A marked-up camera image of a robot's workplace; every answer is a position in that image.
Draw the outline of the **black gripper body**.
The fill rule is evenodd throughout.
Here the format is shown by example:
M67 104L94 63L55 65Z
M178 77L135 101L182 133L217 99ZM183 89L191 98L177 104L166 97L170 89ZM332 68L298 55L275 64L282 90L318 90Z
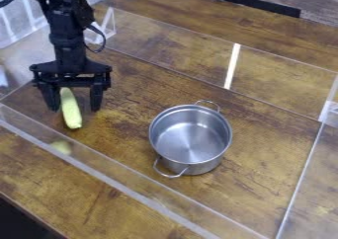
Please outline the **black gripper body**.
M108 89L112 68L87 57L83 37L62 39L50 35L50 39L55 47L56 59L30 67L35 85L39 88L99 86L102 89Z

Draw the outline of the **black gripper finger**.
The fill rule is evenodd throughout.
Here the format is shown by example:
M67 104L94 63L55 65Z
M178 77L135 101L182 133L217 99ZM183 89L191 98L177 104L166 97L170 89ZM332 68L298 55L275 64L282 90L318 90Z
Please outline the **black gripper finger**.
M54 112L56 112L59 110L59 105L60 105L59 87L51 84L43 84L40 86L40 91L42 91L48 108Z
M90 106L94 112L100 110L103 100L103 88L100 85L95 85L90 89Z

